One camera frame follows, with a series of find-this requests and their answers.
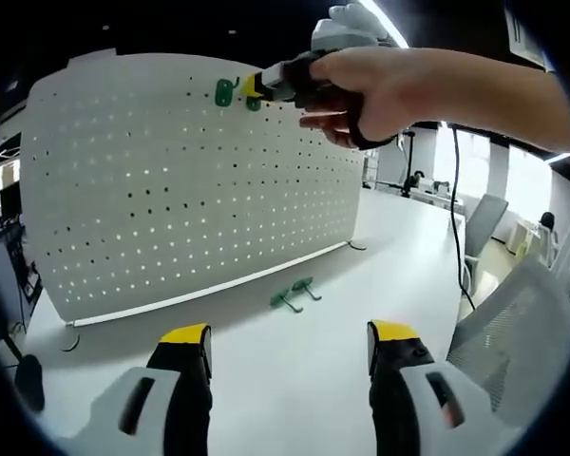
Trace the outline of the person's right hand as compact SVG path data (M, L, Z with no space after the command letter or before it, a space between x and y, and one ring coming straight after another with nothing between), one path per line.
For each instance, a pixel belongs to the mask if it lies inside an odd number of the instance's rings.
M411 109L404 107L405 92L413 87L412 69L409 48L348 48L320 58L310 65L310 76L343 92L307 105L299 126L359 150L391 138L413 123Z

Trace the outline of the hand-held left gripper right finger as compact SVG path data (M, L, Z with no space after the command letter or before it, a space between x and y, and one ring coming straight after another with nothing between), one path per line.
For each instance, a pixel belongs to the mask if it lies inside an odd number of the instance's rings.
M404 324L368 323L370 407L378 455L498 455L504 424L489 395L432 357Z

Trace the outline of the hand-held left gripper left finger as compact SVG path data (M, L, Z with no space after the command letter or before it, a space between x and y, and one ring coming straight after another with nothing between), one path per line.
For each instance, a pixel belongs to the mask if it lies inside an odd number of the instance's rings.
M163 335L147 363L120 375L91 406L92 455L206 455L213 398L211 327Z

